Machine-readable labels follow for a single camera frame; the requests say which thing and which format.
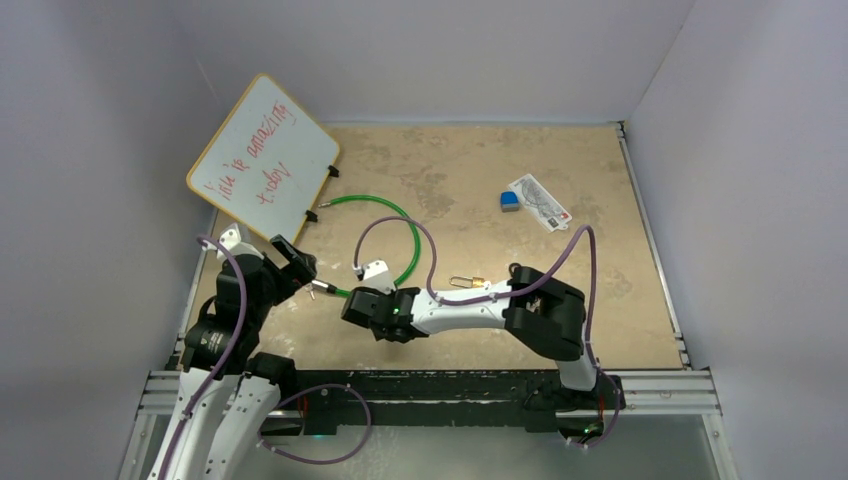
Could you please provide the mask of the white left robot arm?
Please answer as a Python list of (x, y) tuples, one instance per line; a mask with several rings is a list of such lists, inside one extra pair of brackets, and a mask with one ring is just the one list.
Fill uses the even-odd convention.
[(177, 399), (151, 479), (231, 478), (249, 434), (298, 395), (294, 360), (256, 348), (270, 310), (315, 280), (315, 257), (276, 235), (270, 243), (287, 261), (279, 266), (237, 223), (198, 241), (221, 266), (184, 338)]

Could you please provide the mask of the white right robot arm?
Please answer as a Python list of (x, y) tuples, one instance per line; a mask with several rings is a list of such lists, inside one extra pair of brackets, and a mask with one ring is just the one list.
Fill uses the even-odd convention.
[(584, 407), (601, 391), (585, 339), (585, 294), (531, 267), (515, 264), (507, 280), (433, 294), (378, 287), (368, 278), (349, 294), (341, 319), (398, 343), (452, 330), (503, 330), (555, 363), (569, 404)]

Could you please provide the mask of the brass padlock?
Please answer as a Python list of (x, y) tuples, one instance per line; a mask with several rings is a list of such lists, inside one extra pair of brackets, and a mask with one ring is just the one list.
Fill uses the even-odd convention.
[(449, 284), (457, 288), (465, 289), (489, 288), (492, 285), (489, 280), (478, 276), (451, 276), (449, 278)]

